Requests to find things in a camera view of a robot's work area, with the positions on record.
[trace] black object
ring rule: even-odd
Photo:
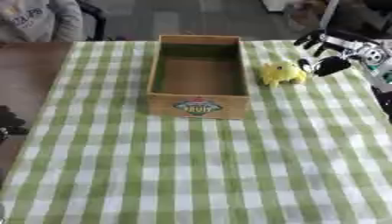
[[[105,38],[105,28],[107,21],[105,12],[100,8],[92,5],[91,3],[87,3],[86,1],[77,0],[77,2],[80,6],[81,11],[93,17],[96,21],[94,36],[92,38],[89,38],[88,40],[103,41]]]
[[[8,107],[0,106],[0,144],[9,136],[27,135],[29,131],[22,127],[24,124]]]
[[[392,123],[392,92],[383,93],[380,89],[372,87],[373,93],[380,103],[384,112],[389,116],[389,122]]]
[[[313,73],[317,76],[324,77],[348,69],[351,66],[351,63],[346,59],[332,56],[322,59],[314,67],[311,66],[311,63],[309,63],[307,59],[300,59],[298,65],[307,73]]]

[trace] tablecloth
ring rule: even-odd
[[[352,68],[259,87],[310,57],[243,42],[244,120],[148,115],[154,42],[77,43],[2,191],[7,223],[392,223],[392,129]]]

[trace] chair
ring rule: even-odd
[[[392,1],[390,0],[363,0],[364,4],[373,11],[379,11],[386,17],[386,22],[381,28],[381,33],[387,33],[392,27]]]
[[[95,19],[94,36],[88,37],[90,41],[103,41],[105,38],[106,16],[103,10],[83,0],[76,0],[83,13]]]

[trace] wooden box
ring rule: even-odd
[[[249,105],[240,39],[161,36],[147,96],[153,115],[242,119]]]

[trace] yellow stuffed animal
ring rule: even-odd
[[[262,66],[262,71],[259,75],[265,85],[270,85],[273,88],[279,86],[281,81],[290,81],[297,84],[306,82],[306,72],[287,61],[277,62],[272,65],[265,64]]]

